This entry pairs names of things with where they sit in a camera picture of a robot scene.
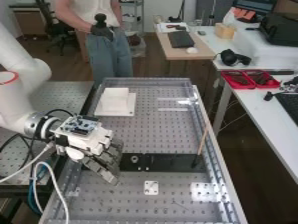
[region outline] office chair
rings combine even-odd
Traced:
[[[46,33],[51,38],[51,45],[47,48],[47,52],[50,52],[51,48],[59,47],[60,55],[63,56],[67,44],[74,45],[79,49],[75,29],[54,17],[54,12],[50,10],[50,3],[44,0],[36,0],[36,4],[46,19]]]

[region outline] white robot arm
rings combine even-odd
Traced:
[[[0,23],[0,127],[46,142],[58,153],[83,161],[111,184],[119,182],[123,142],[99,119],[72,116],[66,122],[32,108],[28,95],[51,77],[46,62],[34,59]]]

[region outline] monitor screen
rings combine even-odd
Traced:
[[[268,14],[273,11],[277,0],[234,0],[234,6],[254,10],[257,14]]]

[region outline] cardboard box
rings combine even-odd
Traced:
[[[223,23],[216,24],[216,35],[223,39],[233,39],[236,28],[228,27]]]

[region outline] red box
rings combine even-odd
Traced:
[[[257,88],[260,88],[260,89],[276,89],[276,88],[280,88],[281,83],[272,77],[272,75],[268,72],[265,72],[262,70],[246,70],[244,72],[248,75],[248,77],[252,79],[252,81],[256,83]],[[256,79],[258,79],[258,78],[264,79],[264,80],[266,80],[266,79],[270,79],[270,80],[266,81],[265,84],[260,84],[256,81]]]
[[[230,84],[233,89],[254,89],[256,83],[254,81],[248,77],[245,72],[233,70],[233,71],[223,71],[221,76],[226,80],[226,82]]]

